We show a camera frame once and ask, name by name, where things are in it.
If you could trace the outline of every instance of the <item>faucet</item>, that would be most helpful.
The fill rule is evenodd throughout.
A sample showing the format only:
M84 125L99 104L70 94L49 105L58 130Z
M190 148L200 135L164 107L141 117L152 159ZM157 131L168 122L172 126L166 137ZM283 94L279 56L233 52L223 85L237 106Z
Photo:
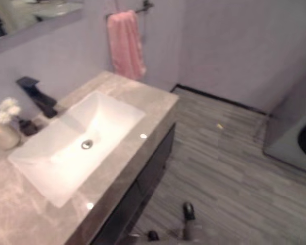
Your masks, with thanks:
M53 118L57 115L57 111L53 108L57 101L39 91L36 87L36 84L39 83L38 80L23 77L17 80L16 83L26 92L47 118Z

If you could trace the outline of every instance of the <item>bathroom sink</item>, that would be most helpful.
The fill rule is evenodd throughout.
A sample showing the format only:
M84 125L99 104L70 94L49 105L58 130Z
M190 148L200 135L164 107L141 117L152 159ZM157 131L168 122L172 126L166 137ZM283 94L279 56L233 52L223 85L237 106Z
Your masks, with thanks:
M64 3L64 4L58 4L58 5L51 6L43 10L36 11L33 14L36 17L39 17L41 20L47 20L47 19L55 18L57 16L65 15L67 13L71 13L73 11L76 11L82 8L83 8L83 4L81 3Z
M60 208L144 116L133 106L95 91L8 159Z

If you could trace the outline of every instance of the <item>wood-look tile floor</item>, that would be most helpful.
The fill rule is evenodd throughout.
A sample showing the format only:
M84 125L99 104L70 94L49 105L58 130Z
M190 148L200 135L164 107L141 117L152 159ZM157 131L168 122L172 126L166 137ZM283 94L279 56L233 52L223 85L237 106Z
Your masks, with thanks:
M132 233L174 239L190 201L210 244L306 244L306 173L263 155L262 115L186 90L168 169Z

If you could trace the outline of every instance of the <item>mirror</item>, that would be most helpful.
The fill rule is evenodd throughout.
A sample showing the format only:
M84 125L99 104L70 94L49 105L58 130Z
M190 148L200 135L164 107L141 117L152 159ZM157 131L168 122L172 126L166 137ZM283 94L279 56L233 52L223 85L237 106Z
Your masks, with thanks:
M0 0L0 38L83 8L83 0Z

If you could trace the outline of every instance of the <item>white vase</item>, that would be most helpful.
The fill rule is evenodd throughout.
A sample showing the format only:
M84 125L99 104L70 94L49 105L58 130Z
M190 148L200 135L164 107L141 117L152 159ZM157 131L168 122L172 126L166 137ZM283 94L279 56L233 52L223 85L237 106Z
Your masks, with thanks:
M21 136L9 124L0 123L0 149L9 150L19 144Z

